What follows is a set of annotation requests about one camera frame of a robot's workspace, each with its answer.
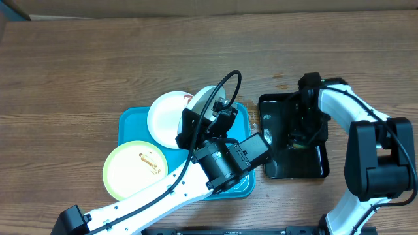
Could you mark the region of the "green yellow sponge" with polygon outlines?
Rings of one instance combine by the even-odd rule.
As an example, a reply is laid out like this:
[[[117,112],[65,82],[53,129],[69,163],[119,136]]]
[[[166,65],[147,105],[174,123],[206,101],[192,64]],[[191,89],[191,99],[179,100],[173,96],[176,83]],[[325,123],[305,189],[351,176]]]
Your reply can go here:
[[[292,148],[295,148],[295,149],[307,149],[307,148],[309,148],[309,145],[307,145],[306,143],[304,143],[302,141],[299,141],[299,140],[295,140],[295,139],[290,139],[289,140],[289,145]]]

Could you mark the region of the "white plate with sauce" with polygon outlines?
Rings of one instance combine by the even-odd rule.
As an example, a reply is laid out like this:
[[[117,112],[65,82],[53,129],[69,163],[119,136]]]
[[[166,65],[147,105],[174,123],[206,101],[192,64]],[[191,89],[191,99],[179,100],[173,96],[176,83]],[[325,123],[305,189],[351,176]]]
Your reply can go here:
[[[202,112],[202,109],[204,108],[204,105],[206,104],[206,101],[209,99],[212,92],[215,90],[216,86],[206,86],[203,89],[201,89],[199,92],[197,92],[194,97],[189,101],[188,105],[186,106],[187,109],[194,111],[197,114],[200,114]],[[226,92],[223,87],[220,88],[220,90],[216,93],[214,99],[209,105],[209,108],[204,114],[204,117],[206,119],[209,119],[210,121],[215,120],[215,116],[213,115],[213,105],[219,98],[225,98]]]

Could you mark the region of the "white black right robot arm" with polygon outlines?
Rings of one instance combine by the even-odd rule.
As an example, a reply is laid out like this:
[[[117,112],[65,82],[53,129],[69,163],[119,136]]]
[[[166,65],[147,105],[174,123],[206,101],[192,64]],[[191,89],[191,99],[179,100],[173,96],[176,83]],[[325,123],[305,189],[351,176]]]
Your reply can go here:
[[[324,215],[320,234],[361,234],[367,220],[380,208],[401,207],[417,197],[417,170],[413,127],[404,118],[392,118],[373,109],[342,78],[322,79],[307,74],[298,81],[302,124],[290,141],[306,147],[321,131],[314,121],[330,117],[348,135],[344,177],[347,191]]]

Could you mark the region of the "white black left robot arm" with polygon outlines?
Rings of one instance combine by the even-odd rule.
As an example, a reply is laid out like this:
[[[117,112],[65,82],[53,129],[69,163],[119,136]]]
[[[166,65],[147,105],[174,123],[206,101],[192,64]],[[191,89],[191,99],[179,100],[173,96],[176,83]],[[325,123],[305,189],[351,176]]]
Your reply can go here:
[[[61,212],[52,234],[138,234],[173,211],[201,200],[245,198],[255,188],[250,172],[231,189],[215,193],[199,164],[185,164],[186,150],[158,147],[167,162],[168,175],[116,203],[89,212],[74,205]]]

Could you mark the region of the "black water tray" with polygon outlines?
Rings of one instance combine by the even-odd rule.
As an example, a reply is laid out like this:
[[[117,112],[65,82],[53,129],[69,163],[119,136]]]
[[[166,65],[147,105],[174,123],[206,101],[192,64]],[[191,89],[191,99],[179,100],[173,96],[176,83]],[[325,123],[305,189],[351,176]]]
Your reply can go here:
[[[272,149],[265,174],[272,179],[325,178],[329,162],[325,144],[295,149],[288,143],[289,112],[285,98],[291,93],[264,94],[259,97],[261,131]]]

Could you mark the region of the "teal plastic tray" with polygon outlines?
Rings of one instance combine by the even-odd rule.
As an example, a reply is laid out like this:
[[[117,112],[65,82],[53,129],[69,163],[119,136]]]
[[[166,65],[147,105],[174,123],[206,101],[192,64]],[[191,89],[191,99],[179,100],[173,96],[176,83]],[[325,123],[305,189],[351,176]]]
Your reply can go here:
[[[249,115],[247,108],[235,102],[238,110],[237,117],[231,129],[227,132],[229,138],[234,138],[239,142],[251,136]],[[167,164],[168,173],[176,170],[187,158],[188,151],[184,149],[170,149],[158,144],[151,136],[148,126],[148,106],[134,107],[126,110],[120,117],[118,130],[118,145],[126,142],[140,140],[149,142],[158,147],[164,154]],[[211,195],[207,200],[226,200],[246,198],[255,188],[255,172],[251,171],[240,183],[233,188],[217,195]]]

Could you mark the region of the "yellow green plate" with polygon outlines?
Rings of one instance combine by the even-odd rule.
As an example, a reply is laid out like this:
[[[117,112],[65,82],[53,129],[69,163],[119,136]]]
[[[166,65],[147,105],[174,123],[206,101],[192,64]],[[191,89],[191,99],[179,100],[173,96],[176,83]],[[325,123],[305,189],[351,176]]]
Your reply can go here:
[[[103,183],[118,201],[159,181],[168,174],[163,152],[145,141],[130,141],[115,148],[103,166]]]

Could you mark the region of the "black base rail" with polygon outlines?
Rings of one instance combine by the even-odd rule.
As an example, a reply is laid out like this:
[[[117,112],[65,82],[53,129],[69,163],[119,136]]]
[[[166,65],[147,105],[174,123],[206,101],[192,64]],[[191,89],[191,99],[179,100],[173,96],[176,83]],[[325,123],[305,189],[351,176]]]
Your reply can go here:
[[[275,229],[243,230],[176,230],[173,228],[149,228],[142,235],[326,235],[328,232],[319,227],[289,226]]]

